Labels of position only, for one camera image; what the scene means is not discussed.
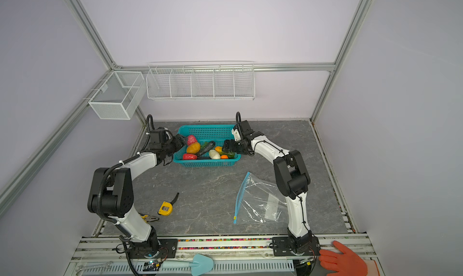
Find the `clear zip top bag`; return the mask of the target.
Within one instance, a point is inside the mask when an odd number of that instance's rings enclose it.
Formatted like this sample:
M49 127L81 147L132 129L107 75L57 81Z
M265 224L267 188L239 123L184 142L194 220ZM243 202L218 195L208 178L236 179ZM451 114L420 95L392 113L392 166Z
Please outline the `clear zip top bag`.
M233 223L284 226L287 222L287 204L277 186L248 172L236 197Z

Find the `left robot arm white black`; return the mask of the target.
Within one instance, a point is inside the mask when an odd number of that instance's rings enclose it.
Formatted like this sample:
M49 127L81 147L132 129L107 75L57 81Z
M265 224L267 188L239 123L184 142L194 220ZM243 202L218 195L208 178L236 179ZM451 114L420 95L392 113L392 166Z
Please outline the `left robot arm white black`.
M159 254L160 243L155 229L142 219L135 208L133 180L144 172L165 164L165 160L186 146L187 139L167 128L154 127L152 115L146 118L147 141L134 156L112 167L94 172L88 197L88 210L101 220L112 223L121 233L126 246L140 248L147 257Z

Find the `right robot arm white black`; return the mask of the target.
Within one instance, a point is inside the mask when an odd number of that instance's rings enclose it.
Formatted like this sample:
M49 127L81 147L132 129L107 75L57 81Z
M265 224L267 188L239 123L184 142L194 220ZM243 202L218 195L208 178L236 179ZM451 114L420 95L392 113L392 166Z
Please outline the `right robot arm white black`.
M272 163L276 186L284 196L288 209L288 245L286 249L296 255L320 251L318 238L313 235L307 218L306 197L311 183L309 172L301 153L290 151L273 143L262 132L252 130L241 113L235 116L233 140L224 142L224 149L241 155L259 154Z

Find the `orange gloved hand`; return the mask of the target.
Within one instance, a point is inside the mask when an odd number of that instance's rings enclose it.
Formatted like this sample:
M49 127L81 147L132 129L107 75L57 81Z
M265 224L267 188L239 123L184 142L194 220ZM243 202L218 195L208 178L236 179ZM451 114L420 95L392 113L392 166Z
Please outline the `orange gloved hand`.
M326 249L320 250L320 264L329 271L329 276L367 276L368 266L356 253L338 241L332 245L340 252L335 253Z

